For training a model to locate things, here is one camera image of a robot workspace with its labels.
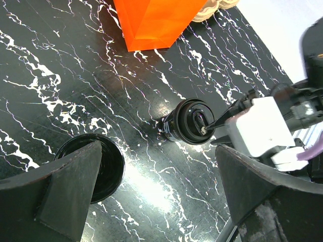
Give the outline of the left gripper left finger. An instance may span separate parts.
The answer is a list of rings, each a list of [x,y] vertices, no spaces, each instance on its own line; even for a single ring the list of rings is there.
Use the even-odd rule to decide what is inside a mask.
[[[102,157],[100,142],[1,180],[1,241],[80,241]]]

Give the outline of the black lid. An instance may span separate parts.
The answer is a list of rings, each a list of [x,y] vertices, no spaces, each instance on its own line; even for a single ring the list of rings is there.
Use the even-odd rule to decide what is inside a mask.
[[[177,106],[178,134],[182,141],[190,145],[206,143],[214,131],[203,134],[202,128],[214,121],[211,108],[201,99],[190,98],[183,100]]]

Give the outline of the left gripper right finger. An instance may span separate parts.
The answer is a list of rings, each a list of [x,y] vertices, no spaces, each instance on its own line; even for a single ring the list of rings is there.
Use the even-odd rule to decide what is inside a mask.
[[[322,241],[322,185],[216,147],[231,220],[242,241]]]

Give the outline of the orange paper bag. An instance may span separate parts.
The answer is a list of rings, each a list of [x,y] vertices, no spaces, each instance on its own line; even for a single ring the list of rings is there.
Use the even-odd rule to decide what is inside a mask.
[[[206,1],[114,1],[127,50],[169,48]]]

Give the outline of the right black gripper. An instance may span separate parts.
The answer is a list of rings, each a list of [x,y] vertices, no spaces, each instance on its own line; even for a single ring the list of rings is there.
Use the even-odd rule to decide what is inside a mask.
[[[215,135],[217,133],[216,130],[222,128],[225,125],[226,120],[250,108],[252,106],[252,100],[258,97],[259,94],[257,91],[254,89],[249,90],[240,99],[236,100],[217,120],[206,126],[205,130],[214,130]],[[228,135],[223,135],[214,140],[214,145],[219,144],[233,145]]]

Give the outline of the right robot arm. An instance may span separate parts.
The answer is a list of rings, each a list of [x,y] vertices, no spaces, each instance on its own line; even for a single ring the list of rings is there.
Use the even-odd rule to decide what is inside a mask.
[[[322,183],[322,138],[310,148],[297,145],[292,133],[322,121],[322,20],[310,26],[301,40],[305,80],[279,83],[260,97],[250,90],[201,132],[224,127],[226,135],[213,145],[230,144],[282,172],[307,169],[312,182]]]

